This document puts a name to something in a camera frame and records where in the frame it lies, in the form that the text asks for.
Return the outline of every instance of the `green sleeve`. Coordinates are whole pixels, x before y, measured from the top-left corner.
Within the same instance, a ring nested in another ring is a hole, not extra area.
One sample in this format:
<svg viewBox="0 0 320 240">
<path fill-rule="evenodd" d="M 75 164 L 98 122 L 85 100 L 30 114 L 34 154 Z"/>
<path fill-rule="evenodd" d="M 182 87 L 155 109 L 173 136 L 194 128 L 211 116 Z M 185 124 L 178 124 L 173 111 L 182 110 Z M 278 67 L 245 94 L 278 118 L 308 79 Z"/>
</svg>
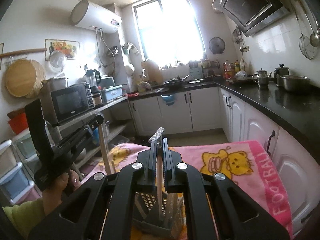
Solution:
<svg viewBox="0 0 320 240">
<path fill-rule="evenodd" d="M 3 210 L 25 239 L 27 239 L 31 229 L 45 217 L 42 198 L 25 202 L 20 206 L 5 207 Z"/>
</svg>

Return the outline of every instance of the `picture frame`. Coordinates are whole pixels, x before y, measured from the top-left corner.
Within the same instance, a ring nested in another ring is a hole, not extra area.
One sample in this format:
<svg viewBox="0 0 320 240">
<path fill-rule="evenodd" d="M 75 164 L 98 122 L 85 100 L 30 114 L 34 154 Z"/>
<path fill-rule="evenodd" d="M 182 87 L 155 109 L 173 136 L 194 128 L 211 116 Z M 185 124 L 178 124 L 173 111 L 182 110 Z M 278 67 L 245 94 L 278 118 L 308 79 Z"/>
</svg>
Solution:
<svg viewBox="0 0 320 240">
<path fill-rule="evenodd" d="M 45 39 L 45 48 L 48 49 L 45 52 L 45 61 L 50 60 L 50 54 L 55 50 L 59 50 L 65 54 L 68 60 L 73 60 L 76 59 L 76 54 L 80 53 L 80 42 Z"/>
<path fill-rule="evenodd" d="M 0 54 L 3 54 L 3 47 L 4 47 L 4 43 L 0 43 Z M 1 70 L 1 66 L 2 66 L 2 58 L 0 58 L 0 70 Z"/>
</svg>

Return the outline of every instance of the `wooden cutting board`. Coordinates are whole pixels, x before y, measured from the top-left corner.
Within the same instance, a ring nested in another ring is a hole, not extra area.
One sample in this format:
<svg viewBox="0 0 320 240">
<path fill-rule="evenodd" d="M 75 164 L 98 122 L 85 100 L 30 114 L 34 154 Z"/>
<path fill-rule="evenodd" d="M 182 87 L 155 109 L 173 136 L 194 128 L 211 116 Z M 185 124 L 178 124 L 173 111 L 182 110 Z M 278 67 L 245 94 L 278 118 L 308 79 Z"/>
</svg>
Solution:
<svg viewBox="0 0 320 240">
<path fill-rule="evenodd" d="M 142 61 L 141 67 L 147 71 L 150 82 L 156 82 L 157 84 L 163 83 L 161 71 L 156 62 L 153 60 Z"/>
<path fill-rule="evenodd" d="M 24 97 L 33 89 L 36 82 L 36 69 L 29 60 L 13 62 L 5 73 L 5 86 L 15 97 Z"/>
<path fill-rule="evenodd" d="M 43 66 L 36 60 L 30 60 L 31 64 L 34 66 L 36 70 L 36 82 L 33 85 L 33 88 L 30 93 L 26 95 L 26 98 L 35 98 L 42 88 L 41 81 L 46 80 Z"/>
</svg>

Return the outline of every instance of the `pink towel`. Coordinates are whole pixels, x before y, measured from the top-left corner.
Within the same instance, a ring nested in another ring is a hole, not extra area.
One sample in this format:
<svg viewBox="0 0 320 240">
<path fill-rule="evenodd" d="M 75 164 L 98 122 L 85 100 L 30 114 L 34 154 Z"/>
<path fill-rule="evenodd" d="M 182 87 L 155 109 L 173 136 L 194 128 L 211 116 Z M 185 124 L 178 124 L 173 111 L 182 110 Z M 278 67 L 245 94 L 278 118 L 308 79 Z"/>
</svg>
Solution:
<svg viewBox="0 0 320 240">
<path fill-rule="evenodd" d="M 222 172 L 262 206 L 292 236 L 288 195 L 269 155 L 258 141 L 170 147 L 202 173 Z"/>
</svg>

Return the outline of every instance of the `hanging ladle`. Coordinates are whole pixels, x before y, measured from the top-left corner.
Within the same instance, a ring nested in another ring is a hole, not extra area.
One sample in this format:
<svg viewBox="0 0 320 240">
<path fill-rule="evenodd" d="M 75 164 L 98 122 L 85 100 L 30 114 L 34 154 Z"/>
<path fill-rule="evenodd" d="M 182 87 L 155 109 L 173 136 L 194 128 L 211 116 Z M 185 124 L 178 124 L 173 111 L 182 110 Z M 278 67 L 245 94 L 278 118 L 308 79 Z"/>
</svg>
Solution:
<svg viewBox="0 0 320 240">
<path fill-rule="evenodd" d="M 309 25 L 311 27 L 311 30 L 312 30 L 312 34 L 310 35 L 310 44 L 313 46 L 313 47 L 318 47 L 320 45 L 320 36 L 318 34 L 318 30 L 317 30 L 317 33 L 314 32 L 313 28 L 312 28 L 312 25 L 311 25 L 311 22 L 309 20 L 309 17 L 307 15 L 307 10 L 305 8 L 305 6 L 303 5 L 302 1 L 301 0 L 298 0 L 305 16 L 307 17 L 307 20 L 309 22 Z"/>
</svg>

